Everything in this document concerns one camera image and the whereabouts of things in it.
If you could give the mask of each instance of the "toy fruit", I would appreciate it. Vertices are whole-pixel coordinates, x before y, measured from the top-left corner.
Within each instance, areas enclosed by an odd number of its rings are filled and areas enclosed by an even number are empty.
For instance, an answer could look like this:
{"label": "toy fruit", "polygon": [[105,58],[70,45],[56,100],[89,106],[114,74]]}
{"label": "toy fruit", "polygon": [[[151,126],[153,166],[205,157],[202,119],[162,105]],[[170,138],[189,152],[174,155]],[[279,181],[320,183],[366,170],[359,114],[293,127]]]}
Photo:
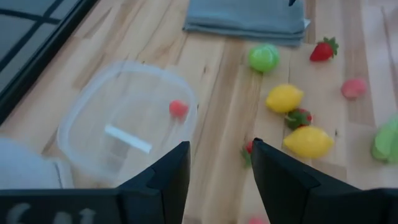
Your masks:
{"label": "toy fruit", "polygon": [[284,145],[299,156],[314,159],[324,156],[332,147],[333,140],[322,129],[306,126],[288,135]]}
{"label": "toy fruit", "polygon": [[383,125],[374,138],[372,155],[388,163],[398,163],[398,115]]}
{"label": "toy fruit", "polygon": [[171,116],[182,120],[188,113],[188,105],[180,100],[173,100],[169,104],[169,111]]}
{"label": "toy fruit", "polygon": [[266,99],[266,106],[276,113],[287,113],[299,106],[303,95],[303,91],[295,86],[281,84],[269,92]]}
{"label": "toy fruit", "polygon": [[266,222],[262,221],[260,218],[251,218],[248,224],[266,224]]}
{"label": "toy fruit", "polygon": [[248,142],[242,149],[241,154],[244,159],[245,168],[251,166],[251,153],[253,151],[253,141]]}
{"label": "toy fruit", "polygon": [[341,87],[341,94],[349,100],[354,100],[364,95],[367,89],[365,80],[362,78],[352,78],[344,82]]}
{"label": "toy fruit", "polygon": [[323,38],[323,41],[318,42],[314,51],[311,54],[310,60],[313,62],[322,62],[333,58],[337,55],[338,44],[336,39]]}
{"label": "toy fruit", "polygon": [[249,64],[258,72],[269,72],[279,63],[279,51],[272,44],[253,47],[249,52]]}
{"label": "toy fruit", "polygon": [[294,131],[297,128],[311,125],[312,115],[305,109],[294,109],[287,113],[285,122],[286,125]]}

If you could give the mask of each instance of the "clear plastic container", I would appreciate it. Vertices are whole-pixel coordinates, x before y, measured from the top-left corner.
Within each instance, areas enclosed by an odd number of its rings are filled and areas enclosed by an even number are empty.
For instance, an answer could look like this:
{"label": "clear plastic container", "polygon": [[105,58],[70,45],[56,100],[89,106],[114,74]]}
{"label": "clear plastic container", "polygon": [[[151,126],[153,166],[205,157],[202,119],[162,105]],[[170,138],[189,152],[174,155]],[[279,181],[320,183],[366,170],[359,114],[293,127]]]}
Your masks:
{"label": "clear plastic container", "polygon": [[[169,104],[189,106],[174,119]],[[58,128],[59,148],[82,171],[117,186],[189,141],[197,101],[180,77],[149,65],[116,62],[83,89]]]}

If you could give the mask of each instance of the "white object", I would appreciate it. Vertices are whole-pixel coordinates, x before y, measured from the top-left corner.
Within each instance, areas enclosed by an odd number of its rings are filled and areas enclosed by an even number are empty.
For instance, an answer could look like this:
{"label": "white object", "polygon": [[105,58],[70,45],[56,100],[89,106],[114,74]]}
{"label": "white object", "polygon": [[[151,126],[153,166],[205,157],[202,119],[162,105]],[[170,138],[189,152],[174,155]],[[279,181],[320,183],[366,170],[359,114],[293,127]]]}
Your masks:
{"label": "white object", "polygon": [[0,189],[73,188],[67,163],[44,159],[29,148],[0,138]]}
{"label": "white object", "polygon": [[[189,106],[184,121],[169,103]],[[180,77],[135,62],[116,62],[84,87],[58,128],[59,148],[82,171],[117,186],[142,172],[181,141],[191,140],[197,101]]]}

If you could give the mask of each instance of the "gray towel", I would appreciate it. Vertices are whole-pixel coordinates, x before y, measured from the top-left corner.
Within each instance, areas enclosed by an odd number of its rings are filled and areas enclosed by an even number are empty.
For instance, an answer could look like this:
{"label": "gray towel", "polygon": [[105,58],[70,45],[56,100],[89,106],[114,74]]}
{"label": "gray towel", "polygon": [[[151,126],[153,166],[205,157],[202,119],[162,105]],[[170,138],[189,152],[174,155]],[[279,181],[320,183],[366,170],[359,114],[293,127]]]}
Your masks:
{"label": "gray towel", "polygon": [[183,29],[298,46],[308,24],[303,1],[191,0]]}

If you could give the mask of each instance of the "wooden table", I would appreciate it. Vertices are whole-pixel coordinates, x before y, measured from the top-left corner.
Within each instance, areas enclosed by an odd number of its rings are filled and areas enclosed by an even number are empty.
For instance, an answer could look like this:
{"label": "wooden table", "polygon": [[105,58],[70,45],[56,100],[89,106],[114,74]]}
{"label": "wooden table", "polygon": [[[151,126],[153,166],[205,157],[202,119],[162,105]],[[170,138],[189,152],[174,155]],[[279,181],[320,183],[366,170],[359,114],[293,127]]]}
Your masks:
{"label": "wooden table", "polygon": [[[398,168],[374,161],[369,153],[377,127],[397,111],[396,1],[307,0],[312,19],[307,44],[280,48],[279,67],[264,77],[246,66],[255,43],[182,32],[187,6],[188,0],[101,0],[0,132],[37,153],[63,157],[55,134],[81,89],[101,67],[137,60],[184,77],[199,99],[185,223],[244,223],[251,215],[266,216],[239,150],[257,136],[294,156],[282,147],[289,133],[283,117],[264,106],[268,91],[279,83],[291,82],[305,92],[302,106],[336,142],[324,158],[297,159],[362,189],[398,187]],[[312,44],[325,35],[337,38],[339,55],[312,64]],[[339,88],[353,77],[364,78],[369,91],[347,102]],[[77,187],[98,186],[80,172],[75,181]]]}

